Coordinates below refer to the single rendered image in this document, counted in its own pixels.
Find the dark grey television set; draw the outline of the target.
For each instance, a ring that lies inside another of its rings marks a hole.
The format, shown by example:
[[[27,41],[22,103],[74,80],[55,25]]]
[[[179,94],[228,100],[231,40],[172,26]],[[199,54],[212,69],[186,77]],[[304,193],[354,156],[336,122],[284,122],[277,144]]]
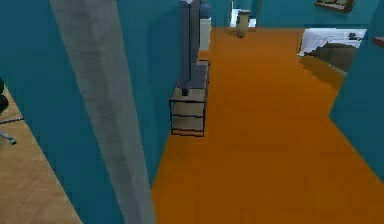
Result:
[[[182,69],[179,87],[187,96],[200,45],[200,0],[180,0]]]

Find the grey room door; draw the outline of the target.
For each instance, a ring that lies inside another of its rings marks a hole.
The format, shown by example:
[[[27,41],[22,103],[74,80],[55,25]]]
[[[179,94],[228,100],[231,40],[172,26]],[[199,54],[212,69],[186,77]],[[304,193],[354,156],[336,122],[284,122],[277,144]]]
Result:
[[[49,0],[124,224],[156,224],[116,0]]]

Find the brown framed wall picture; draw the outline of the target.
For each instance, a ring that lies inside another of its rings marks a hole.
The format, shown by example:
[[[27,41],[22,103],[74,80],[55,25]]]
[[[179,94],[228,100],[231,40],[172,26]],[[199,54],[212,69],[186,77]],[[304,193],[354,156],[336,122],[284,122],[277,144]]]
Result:
[[[355,0],[316,0],[314,5],[341,13],[349,13],[353,9]]]

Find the white cabinet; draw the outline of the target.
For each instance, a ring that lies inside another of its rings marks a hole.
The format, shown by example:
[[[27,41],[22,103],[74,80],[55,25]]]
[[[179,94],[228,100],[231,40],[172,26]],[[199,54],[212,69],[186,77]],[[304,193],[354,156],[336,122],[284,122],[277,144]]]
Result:
[[[208,51],[210,45],[211,19],[200,20],[200,50]]]

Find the white bed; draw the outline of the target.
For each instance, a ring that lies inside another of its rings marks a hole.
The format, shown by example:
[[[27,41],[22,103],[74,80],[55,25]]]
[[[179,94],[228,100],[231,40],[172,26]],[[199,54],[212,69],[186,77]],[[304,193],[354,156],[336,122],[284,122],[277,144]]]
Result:
[[[299,57],[312,56],[347,73],[366,34],[366,29],[308,28],[298,51]]]

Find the black frame shelf unit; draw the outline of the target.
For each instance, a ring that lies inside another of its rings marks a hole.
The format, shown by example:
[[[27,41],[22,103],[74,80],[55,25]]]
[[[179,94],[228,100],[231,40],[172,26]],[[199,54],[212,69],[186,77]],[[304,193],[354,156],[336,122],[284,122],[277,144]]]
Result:
[[[172,135],[203,137],[206,123],[209,86],[209,60],[199,60],[196,72],[188,83],[187,94],[182,90],[182,78],[176,82],[169,98]]]

